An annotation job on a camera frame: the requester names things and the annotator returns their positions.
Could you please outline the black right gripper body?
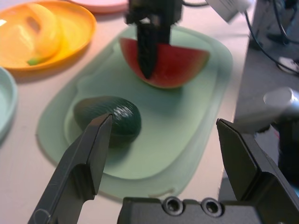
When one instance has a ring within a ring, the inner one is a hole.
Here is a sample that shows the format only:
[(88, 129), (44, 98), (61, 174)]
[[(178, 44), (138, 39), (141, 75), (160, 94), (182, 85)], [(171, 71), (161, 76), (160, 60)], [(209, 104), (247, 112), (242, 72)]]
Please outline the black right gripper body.
[(181, 19), (181, 0), (129, 0), (126, 24), (157, 16), (159, 24), (173, 25)]

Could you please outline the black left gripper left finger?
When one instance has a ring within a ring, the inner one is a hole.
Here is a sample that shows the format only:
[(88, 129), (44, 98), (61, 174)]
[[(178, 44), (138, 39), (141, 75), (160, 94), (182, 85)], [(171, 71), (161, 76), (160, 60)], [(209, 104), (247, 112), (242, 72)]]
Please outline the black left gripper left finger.
[(67, 148), (30, 224), (75, 224), (83, 204), (97, 195), (107, 158), (113, 116), (95, 118)]

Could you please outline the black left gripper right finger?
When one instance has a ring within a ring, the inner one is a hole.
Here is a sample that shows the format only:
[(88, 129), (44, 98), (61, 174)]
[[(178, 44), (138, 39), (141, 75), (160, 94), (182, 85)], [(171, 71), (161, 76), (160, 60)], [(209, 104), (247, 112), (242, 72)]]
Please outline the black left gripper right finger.
[(250, 134), (217, 119), (222, 160), (236, 198), (254, 204), (298, 204), (299, 198), (278, 166)]

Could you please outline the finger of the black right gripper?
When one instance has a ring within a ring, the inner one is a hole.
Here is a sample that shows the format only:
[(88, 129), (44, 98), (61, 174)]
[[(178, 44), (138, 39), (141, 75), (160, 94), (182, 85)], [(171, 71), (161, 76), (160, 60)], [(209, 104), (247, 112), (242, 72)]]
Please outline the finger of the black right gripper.
[(158, 32), (153, 23), (137, 23), (137, 60), (143, 76), (150, 79), (157, 62)]
[(169, 44), (171, 35), (171, 25), (161, 24), (158, 27), (158, 43)]

